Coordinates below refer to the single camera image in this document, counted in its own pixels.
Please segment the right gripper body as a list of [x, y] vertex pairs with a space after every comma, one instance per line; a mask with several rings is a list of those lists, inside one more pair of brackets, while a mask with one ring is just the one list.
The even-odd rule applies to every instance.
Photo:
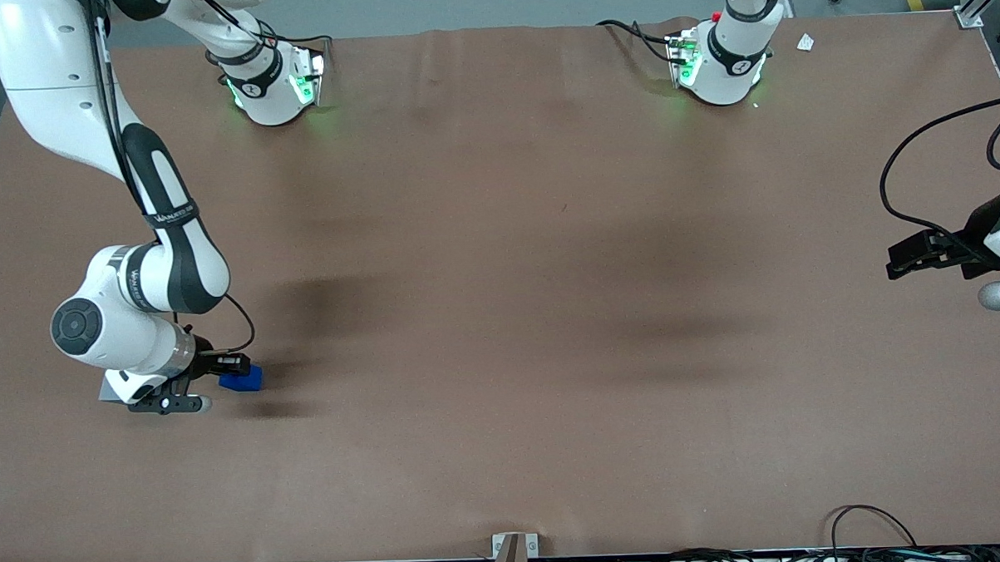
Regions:
[[215, 361], [209, 340], [179, 331], [171, 348], [159, 355], [151, 369], [112, 370], [104, 373], [105, 401], [122, 407], [205, 404], [207, 396], [192, 394], [190, 383], [211, 371]]

